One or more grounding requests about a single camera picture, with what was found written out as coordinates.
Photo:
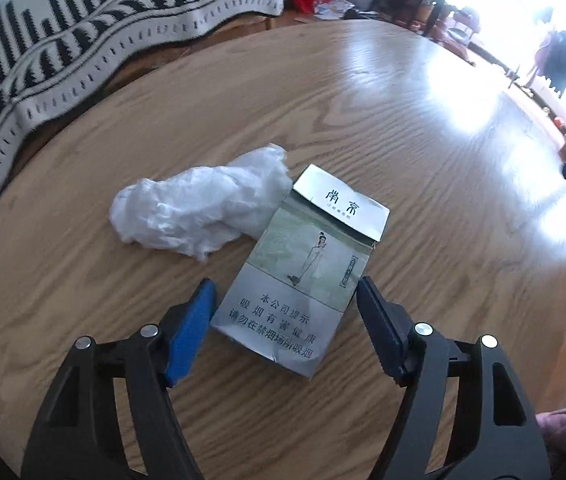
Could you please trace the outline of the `white tissue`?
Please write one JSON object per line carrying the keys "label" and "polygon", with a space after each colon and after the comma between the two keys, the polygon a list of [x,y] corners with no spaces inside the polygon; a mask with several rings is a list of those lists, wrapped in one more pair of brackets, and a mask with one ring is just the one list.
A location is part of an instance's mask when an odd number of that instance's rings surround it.
{"label": "white tissue", "polygon": [[228,162],[119,191],[109,221],[120,240],[204,261],[223,245],[265,232],[292,189],[284,148],[269,144]]}

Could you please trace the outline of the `silver cigarette pack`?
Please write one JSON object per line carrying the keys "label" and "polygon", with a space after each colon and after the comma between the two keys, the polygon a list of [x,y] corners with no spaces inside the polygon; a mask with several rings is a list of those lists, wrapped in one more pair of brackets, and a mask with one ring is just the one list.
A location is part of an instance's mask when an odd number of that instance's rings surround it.
{"label": "silver cigarette pack", "polygon": [[211,321],[221,334],[312,377],[390,211],[310,165],[271,218]]}

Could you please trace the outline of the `black white striped blanket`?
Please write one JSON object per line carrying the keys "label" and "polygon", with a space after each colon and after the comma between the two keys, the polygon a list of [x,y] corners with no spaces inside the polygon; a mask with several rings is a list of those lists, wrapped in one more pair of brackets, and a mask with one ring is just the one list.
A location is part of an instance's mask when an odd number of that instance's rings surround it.
{"label": "black white striped blanket", "polygon": [[0,0],[0,192],[29,134],[88,101],[134,55],[283,8],[284,0]]}

